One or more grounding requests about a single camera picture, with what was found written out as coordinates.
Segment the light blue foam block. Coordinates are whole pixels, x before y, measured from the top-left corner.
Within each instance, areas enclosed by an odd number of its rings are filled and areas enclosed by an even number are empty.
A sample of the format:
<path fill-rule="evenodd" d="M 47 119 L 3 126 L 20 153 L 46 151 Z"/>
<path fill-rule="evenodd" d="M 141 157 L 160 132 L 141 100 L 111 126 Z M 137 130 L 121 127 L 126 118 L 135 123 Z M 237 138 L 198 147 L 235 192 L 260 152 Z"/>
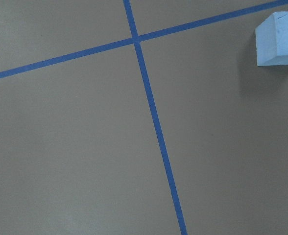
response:
<path fill-rule="evenodd" d="M 257 66 L 288 65 L 288 11 L 274 12 L 256 29 Z"/>

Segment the brown paper table cover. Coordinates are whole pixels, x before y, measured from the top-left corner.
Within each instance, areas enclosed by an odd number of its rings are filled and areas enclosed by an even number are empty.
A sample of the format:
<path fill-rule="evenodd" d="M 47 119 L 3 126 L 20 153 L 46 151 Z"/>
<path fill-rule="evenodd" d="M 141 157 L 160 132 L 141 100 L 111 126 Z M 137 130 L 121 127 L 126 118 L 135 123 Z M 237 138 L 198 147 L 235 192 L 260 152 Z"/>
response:
<path fill-rule="evenodd" d="M 0 235 L 288 235 L 288 0 L 0 0 Z"/>

